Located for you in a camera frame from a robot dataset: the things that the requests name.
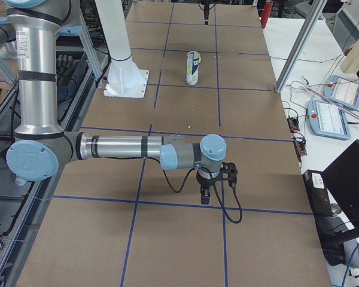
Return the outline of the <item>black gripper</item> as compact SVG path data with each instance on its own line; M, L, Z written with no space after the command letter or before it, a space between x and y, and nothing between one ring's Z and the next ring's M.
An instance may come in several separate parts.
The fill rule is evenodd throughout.
M202 170L197 171L196 179L200 184L200 203L209 204L210 201L210 187L222 179L221 172L212 172L211 175L208 172Z

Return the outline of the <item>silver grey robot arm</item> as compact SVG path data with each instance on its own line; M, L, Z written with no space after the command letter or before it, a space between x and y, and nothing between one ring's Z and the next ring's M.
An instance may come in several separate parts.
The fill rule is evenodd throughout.
M6 161L26 181L42 181L66 164L88 158L158 161L165 171L195 170L202 204L226 178L227 145L215 134L189 143L181 136L90 136L66 132L57 120L56 37L63 28L80 29L78 1L8 1L16 30L21 123Z

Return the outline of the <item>second grey robot arm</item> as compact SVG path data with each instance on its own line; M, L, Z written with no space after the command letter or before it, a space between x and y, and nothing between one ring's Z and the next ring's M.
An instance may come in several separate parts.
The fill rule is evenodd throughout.
M16 30L11 22L4 16L0 16L0 48L10 48L10 53L16 52Z

